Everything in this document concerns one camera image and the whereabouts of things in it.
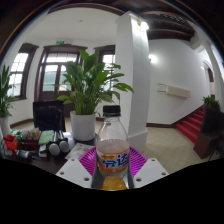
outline tiled floor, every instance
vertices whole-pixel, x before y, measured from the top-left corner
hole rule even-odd
[[[96,133],[101,126],[101,121],[96,121]],[[71,132],[70,118],[65,118],[66,131]],[[32,128],[33,122],[17,126],[15,129]],[[193,150],[194,144],[177,129],[148,128],[144,155],[156,158],[168,173],[176,172],[187,166],[207,162],[209,157],[200,159]]]

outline green leaves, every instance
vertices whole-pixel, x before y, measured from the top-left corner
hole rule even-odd
[[[132,87],[125,83],[117,83],[117,84],[113,85],[113,87],[116,89],[119,89],[121,91],[128,92],[128,90],[129,90],[134,93],[134,90],[132,89]]]
[[[77,115],[96,113],[95,109],[102,101],[114,103],[110,94],[114,94],[120,102],[120,93],[114,89],[112,91],[112,88],[134,92],[131,86],[119,82],[119,77],[124,74],[109,75],[114,69],[120,69],[120,65],[113,63],[107,66],[104,62],[96,65],[99,53],[89,55],[84,50],[79,52],[83,59],[83,66],[76,65],[75,62],[67,62],[65,65],[67,74],[64,74],[65,80],[62,83],[70,84],[74,90],[69,91],[69,96],[58,97],[58,99],[65,100],[64,104],[73,104]],[[105,90],[105,86],[108,86],[110,82],[113,86]]]
[[[88,72],[97,62],[99,53],[95,53],[84,60],[84,73]]]
[[[68,99],[69,97],[66,95],[62,95],[58,97],[58,100],[64,100],[64,99]]]
[[[0,74],[0,117],[11,116],[9,108],[12,108],[11,102],[15,100],[15,97],[8,96],[8,90],[13,86],[9,85],[10,75],[9,66],[5,69],[3,67],[2,74]]]
[[[85,61],[88,57],[89,57],[89,54],[84,51],[84,50],[79,50],[80,54],[81,54],[81,57],[82,59]]]
[[[108,95],[103,95],[102,97],[101,97],[101,99],[103,100],[103,101],[106,101],[106,102],[109,102],[109,103],[114,103],[114,101],[111,99],[111,97],[110,96],[108,96]]]
[[[114,78],[118,78],[118,77],[122,77],[124,76],[124,74],[122,73],[116,73],[116,74],[113,74],[113,75],[110,75],[106,78],[106,80],[109,80],[109,79],[114,79]]]
[[[202,99],[206,106],[211,106],[214,109],[220,110],[220,103],[218,100],[214,100],[212,97],[203,97]]]

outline bottle label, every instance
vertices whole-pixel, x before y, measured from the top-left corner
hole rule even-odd
[[[118,173],[128,167],[129,148],[119,153],[105,153],[97,149],[99,169],[107,173]]]

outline ceiling light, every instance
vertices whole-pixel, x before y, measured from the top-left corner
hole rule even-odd
[[[144,32],[149,29],[149,26],[146,22],[138,22],[138,29]]]
[[[158,58],[155,55],[150,54],[149,55],[149,60],[151,63],[157,63]]]

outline potted plant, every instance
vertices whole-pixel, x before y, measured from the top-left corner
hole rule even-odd
[[[9,116],[12,116],[9,113],[9,108],[12,108],[11,102],[15,100],[15,97],[8,96],[7,92],[13,86],[9,85],[9,66],[5,69],[3,67],[2,74],[0,74],[0,127],[2,130],[3,136],[6,136],[10,133],[9,127]]]
[[[206,108],[213,108],[215,110],[220,111],[220,103],[218,100],[214,100],[212,97],[203,97],[204,101],[204,109]]]
[[[96,65],[98,52],[92,55],[84,50],[79,52],[83,59],[83,67],[76,65],[75,62],[67,62],[65,64],[67,74],[64,74],[65,80],[62,83],[62,85],[70,84],[74,87],[74,91],[67,89],[69,96],[62,95],[57,99],[65,100],[64,104],[73,104],[74,111],[70,112],[73,137],[76,140],[88,141],[95,137],[97,105],[102,101],[114,103],[109,94],[114,94],[120,102],[120,93],[114,89],[134,91],[131,86],[119,82],[118,78],[124,74],[108,75],[109,70],[120,69],[120,65],[114,63],[106,65],[104,62]],[[113,85],[105,90],[104,86],[110,81]]]

